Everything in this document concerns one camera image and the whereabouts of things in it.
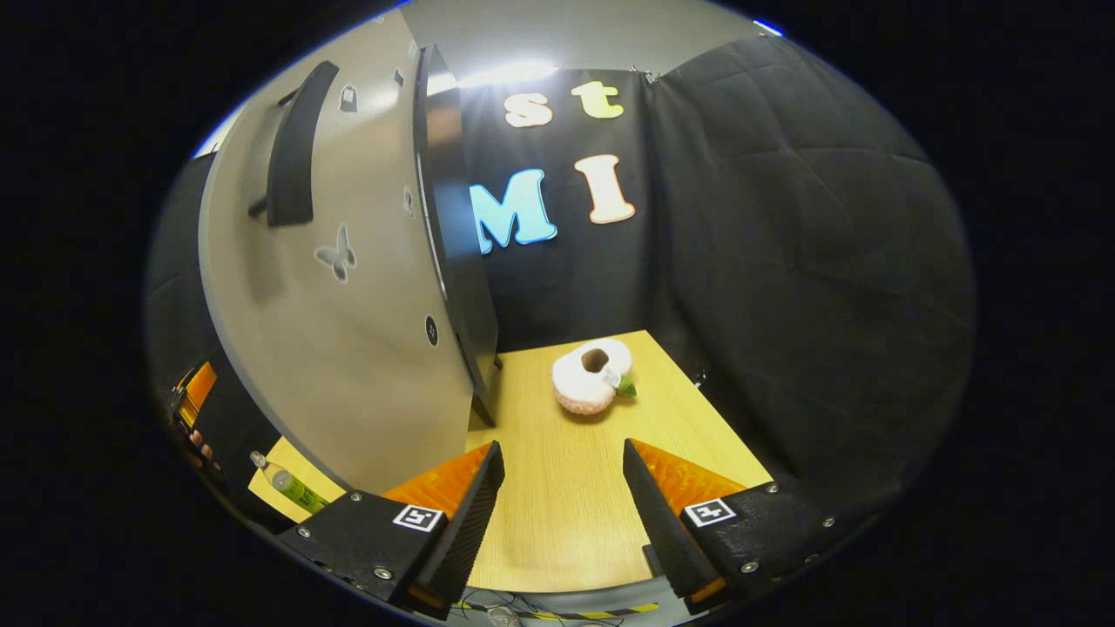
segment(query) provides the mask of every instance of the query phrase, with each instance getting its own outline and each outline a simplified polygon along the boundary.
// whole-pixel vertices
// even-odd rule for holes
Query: green leaf
[[[634,396],[634,382],[631,380],[629,375],[623,375],[620,377],[620,385],[615,388],[615,392],[619,392],[623,396]]]

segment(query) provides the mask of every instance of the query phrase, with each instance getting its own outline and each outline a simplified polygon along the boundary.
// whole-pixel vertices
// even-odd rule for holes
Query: plush toy
[[[595,339],[554,361],[554,396],[574,414],[597,414],[611,405],[617,393],[636,395],[630,373],[631,351],[622,341]]]

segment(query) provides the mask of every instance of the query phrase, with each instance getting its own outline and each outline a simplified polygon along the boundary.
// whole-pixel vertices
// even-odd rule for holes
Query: letter m
[[[511,243],[511,230],[517,218],[518,230],[515,241],[530,244],[549,240],[558,234],[558,228],[546,218],[546,209],[542,204],[542,177],[539,168],[516,172],[507,181],[507,191],[503,202],[497,202],[484,185],[472,185],[468,193],[473,200],[473,218],[476,219],[476,237],[481,242],[481,254],[492,252],[492,242],[484,237],[484,231],[507,248]]]

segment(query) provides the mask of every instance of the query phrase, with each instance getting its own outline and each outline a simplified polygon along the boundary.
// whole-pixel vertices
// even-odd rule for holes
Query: green bottle
[[[279,464],[272,464],[259,451],[252,451],[251,457],[255,467],[263,471],[263,476],[268,480],[268,483],[283,496],[293,501],[295,505],[311,514],[316,514],[329,504],[329,501],[326,501],[320,494],[310,490],[297,476],[290,474],[289,470]]]

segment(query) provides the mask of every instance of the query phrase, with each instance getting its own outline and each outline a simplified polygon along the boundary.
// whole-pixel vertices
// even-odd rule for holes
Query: table surface
[[[581,341],[505,353],[495,389],[496,427],[473,419],[468,451],[498,440],[506,478],[468,585],[562,592],[651,578],[650,543],[623,479],[623,440],[634,437],[746,486],[772,481],[755,455],[647,331],[611,336],[631,350],[633,399],[576,416],[553,396],[550,368]],[[269,459],[329,500],[343,490],[285,438]],[[256,472],[250,489],[291,520],[309,514]]]

